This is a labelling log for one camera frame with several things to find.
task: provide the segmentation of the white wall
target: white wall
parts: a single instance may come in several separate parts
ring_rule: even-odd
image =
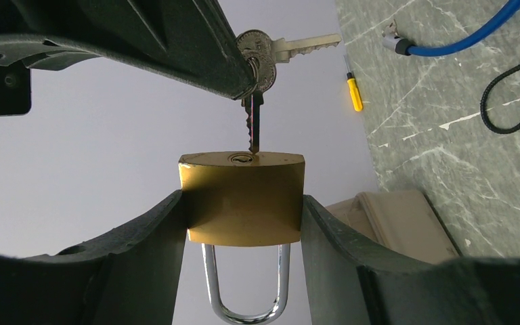
[[[236,34],[254,28],[291,40],[339,31],[331,0],[221,5]],[[324,205],[377,189],[343,54],[342,47],[328,48],[278,65],[261,113],[261,149],[303,154],[305,193]],[[94,59],[62,72],[34,71],[32,83],[32,111],[0,118],[0,254],[56,254],[179,188],[182,154],[248,148],[239,102],[149,72]],[[257,313],[272,303],[276,253],[217,250],[229,308]],[[309,324],[299,244],[292,246],[291,273],[288,307],[274,324]],[[224,324],[209,307],[197,244],[185,249],[173,323]]]

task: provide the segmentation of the marble table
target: marble table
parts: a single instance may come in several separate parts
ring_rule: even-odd
[[[381,32],[395,20],[417,44],[444,45],[505,2],[336,0],[380,188],[422,190],[466,255],[520,256],[520,131],[497,135],[479,115],[487,84],[520,63],[520,11],[443,58],[399,56],[381,46]],[[520,72],[495,88],[489,107],[501,127],[520,121]]]

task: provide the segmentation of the black cord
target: black cord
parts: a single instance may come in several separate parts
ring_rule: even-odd
[[[520,122],[517,123],[517,125],[515,125],[514,127],[511,127],[509,129],[502,129],[502,128],[495,126],[491,122],[490,117],[488,116],[488,107],[487,107],[488,106],[487,98],[490,96],[490,93],[491,93],[493,87],[495,87],[501,80],[505,79],[505,77],[510,76],[519,70],[520,70],[520,64],[507,70],[506,72],[503,72],[499,76],[497,76],[494,80],[492,80],[492,82],[487,86],[487,88],[485,88],[485,91],[483,91],[483,96],[481,96],[481,102],[479,104],[479,107],[481,109],[481,119],[483,120],[483,123],[485,123],[486,127],[495,133],[509,134],[509,133],[513,133],[513,132],[520,130]]]

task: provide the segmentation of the screwdriver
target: screwdriver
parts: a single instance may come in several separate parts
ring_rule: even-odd
[[[356,112],[361,112],[364,109],[364,104],[362,103],[362,98],[360,97],[360,90],[358,89],[358,85],[355,84],[355,78],[353,77],[353,73],[351,73],[351,69],[349,66],[348,56],[344,56],[344,61],[346,61],[346,67],[348,69],[348,73],[346,74],[348,87],[350,89],[351,101],[353,103],[353,109]]]

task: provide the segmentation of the gold padlock body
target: gold padlock body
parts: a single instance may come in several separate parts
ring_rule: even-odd
[[[299,241],[304,168],[300,154],[183,155],[179,170],[188,238],[220,246]]]

